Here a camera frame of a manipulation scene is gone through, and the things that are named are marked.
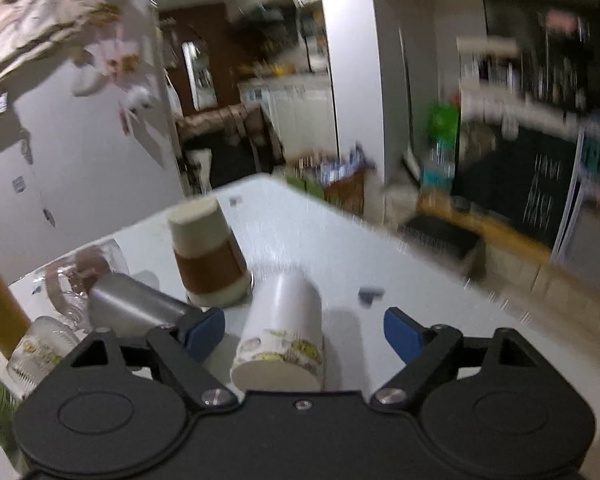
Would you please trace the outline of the white paper cup with print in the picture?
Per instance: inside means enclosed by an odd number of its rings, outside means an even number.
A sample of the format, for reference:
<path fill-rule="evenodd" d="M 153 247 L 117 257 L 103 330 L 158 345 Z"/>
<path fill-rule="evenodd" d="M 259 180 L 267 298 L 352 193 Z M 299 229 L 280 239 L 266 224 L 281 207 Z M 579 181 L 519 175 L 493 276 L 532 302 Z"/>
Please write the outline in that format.
<path fill-rule="evenodd" d="M 317 392 L 325 366 L 322 298 L 297 269 L 268 276 L 253 289 L 230 369 L 241 392 Z"/>

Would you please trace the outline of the stainless steel cup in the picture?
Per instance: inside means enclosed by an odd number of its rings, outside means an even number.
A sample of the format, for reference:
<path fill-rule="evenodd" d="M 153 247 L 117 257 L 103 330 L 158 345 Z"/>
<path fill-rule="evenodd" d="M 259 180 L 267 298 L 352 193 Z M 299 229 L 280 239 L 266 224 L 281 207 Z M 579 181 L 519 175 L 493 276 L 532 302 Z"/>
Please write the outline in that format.
<path fill-rule="evenodd" d="M 100 278 L 88 293 L 88 319 L 119 337 L 141 337 L 156 327 L 198 322 L 204 312 L 121 273 Z"/>

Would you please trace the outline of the paper cup with brown sleeve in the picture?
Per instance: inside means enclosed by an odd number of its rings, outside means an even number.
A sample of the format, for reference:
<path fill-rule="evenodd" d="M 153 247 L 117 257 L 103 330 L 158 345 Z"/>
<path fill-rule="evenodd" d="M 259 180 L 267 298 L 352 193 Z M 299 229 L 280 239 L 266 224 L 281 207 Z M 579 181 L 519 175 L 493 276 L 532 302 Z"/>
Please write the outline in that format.
<path fill-rule="evenodd" d="M 168 227 L 188 301 L 225 308 L 247 295 L 251 274 L 218 200 L 202 196 L 176 206 Z"/>

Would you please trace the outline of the small patterned glass cup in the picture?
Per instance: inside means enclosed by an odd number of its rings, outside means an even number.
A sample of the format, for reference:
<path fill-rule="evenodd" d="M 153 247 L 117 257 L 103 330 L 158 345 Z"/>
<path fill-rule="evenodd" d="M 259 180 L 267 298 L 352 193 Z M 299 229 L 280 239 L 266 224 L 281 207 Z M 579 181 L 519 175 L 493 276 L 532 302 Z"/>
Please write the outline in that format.
<path fill-rule="evenodd" d="M 28 396 L 79 342 L 68 325 L 40 316 L 16 345 L 6 366 L 7 373 L 22 395 Z"/>

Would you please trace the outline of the clear glass mug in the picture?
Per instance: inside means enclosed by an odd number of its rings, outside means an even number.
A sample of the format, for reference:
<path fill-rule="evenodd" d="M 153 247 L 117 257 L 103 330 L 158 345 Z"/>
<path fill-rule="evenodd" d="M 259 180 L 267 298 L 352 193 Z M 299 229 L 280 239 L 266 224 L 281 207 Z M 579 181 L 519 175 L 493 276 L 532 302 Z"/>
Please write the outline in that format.
<path fill-rule="evenodd" d="M 88 332 L 88 293 L 111 272 L 128 274 L 129 268 L 119 244 L 108 238 L 56 259 L 39 270 L 36 279 L 54 309 L 76 330 Z"/>

